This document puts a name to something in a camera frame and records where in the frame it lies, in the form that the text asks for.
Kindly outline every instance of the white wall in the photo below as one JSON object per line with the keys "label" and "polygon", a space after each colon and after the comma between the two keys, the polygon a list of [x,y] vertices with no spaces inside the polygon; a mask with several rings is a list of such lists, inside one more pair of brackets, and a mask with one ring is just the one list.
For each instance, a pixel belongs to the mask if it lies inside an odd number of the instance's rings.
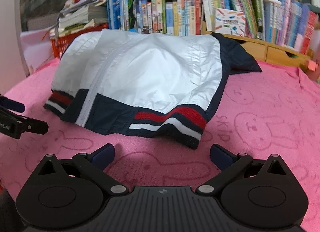
{"label": "white wall", "polygon": [[16,0],[0,0],[0,93],[5,93],[26,78],[18,42]]}

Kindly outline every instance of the wooden drawer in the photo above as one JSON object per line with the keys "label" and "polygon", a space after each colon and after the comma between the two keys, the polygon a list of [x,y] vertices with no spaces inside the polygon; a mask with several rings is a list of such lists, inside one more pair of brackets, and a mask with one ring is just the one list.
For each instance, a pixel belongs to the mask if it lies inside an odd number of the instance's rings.
{"label": "wooden drawer", "polygon": [[241,46],[256,60],[265,61],[267,49],[265,45],[246,41]]}
{"label": "wooden drawer", "polygon": [[309,57],[303,54],[290,53],[289,51],[268,47],[266,62],[306,69],[306,59],[309,59]]}

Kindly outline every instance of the window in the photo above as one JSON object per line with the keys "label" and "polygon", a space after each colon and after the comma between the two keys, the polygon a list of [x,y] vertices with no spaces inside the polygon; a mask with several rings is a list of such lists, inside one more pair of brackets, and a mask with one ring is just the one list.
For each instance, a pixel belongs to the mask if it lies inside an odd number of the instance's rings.
{"label": "window", "polygon": [[55,24],[67,0],[20,0],[21,30],[38,30]]}

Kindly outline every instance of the logo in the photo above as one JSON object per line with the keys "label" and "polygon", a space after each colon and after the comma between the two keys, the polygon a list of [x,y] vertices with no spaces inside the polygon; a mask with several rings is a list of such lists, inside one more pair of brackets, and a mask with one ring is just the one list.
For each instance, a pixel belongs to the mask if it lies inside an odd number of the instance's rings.
{"label": "logo", "polygon": [[159,193],[161,193],[162,195],[166,194],[168,191],[166,189],[161,189],[158,191]]}
{"label": "logo", "polygon": [[10,130],[10,126],[9,125],[5,125],[3,123],[0,123],[0,127],[2,127],[3,129]]}

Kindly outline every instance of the bed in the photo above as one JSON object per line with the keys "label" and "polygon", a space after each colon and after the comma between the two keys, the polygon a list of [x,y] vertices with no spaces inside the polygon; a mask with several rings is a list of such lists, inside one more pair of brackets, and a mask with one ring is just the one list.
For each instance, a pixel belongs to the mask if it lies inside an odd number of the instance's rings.
{"label": "bed", "polygon": [[166,137],[103,136],[61,121],[43,108],[59,61],[52,60],[5,94],[26,106],[24,115],[46,121],[46,135],[24,133],[20,140],[0,135],[0,179],[15,199],[45,154],[59,159],[91,153],[106,143],[116,158],[105,170],[119,182],[196,187],[219,173],[209,158],[212,144],[255,159],[280,154],[309,198],[302,223],[320,231],[320,86],[299,68],[259,62],[263,72],[229,76],[218,111],[207,124],[198,149]]}

